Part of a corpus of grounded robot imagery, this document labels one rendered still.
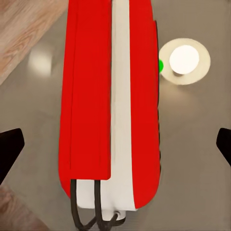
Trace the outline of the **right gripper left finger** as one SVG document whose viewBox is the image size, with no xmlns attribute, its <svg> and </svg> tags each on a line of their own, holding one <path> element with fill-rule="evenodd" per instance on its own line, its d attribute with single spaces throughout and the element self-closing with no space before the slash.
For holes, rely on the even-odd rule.
<svg viewBox="0 0 231 231">
<path fill-rule="evenodd" d="M 0 134 L 0 184 L 25 146 L 20 128 Z"/>
</svg>

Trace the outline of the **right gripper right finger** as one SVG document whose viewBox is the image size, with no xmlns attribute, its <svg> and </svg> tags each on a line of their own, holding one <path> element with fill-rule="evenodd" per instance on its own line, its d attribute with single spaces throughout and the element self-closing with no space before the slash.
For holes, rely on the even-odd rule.
<svg viewBox="0 0 231 231">
<path fill-rule="evenodd" d="M 231 166 L 231 129 L 220 128 L 216 145 Z"/>
</svg>

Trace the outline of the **radio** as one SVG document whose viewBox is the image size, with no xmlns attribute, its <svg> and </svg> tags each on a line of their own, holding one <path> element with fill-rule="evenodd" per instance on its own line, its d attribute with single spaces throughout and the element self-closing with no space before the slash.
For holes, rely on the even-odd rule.
<svg viewBox="0 0 231 231">
<path fill-rule="evenodd" d="M 161 173 L 151 0 L 68 0 L 58 170 L 79 231 L 110 231 L 155 196 Z M 67 8 L 66 7 L 66 8 Z M 94 208 L 85 226 L 77 206 Z"/>
</svg>

